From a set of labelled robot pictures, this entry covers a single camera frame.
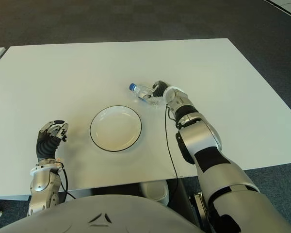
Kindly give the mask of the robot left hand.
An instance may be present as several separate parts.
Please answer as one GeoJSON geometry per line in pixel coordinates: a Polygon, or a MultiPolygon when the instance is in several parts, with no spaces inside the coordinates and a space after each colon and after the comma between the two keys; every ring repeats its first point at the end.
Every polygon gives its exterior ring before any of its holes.
{"type": "Polygon", "coordinates": [[[68,123],[63,120],[48,121],[38,132],[36,155],[38,162],[55,159],[55,152],[62,141],[66,141],[68,123]]]}

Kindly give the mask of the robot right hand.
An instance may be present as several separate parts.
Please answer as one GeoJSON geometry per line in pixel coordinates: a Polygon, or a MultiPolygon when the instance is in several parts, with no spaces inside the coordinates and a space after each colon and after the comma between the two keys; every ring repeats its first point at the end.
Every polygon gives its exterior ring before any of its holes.
{"type": "Polygon", "coordinates": [[[148,90],[146,98],[162,97],[169,84],[163,81],[157,81],[153,84],[152,88],[148,90]]]}

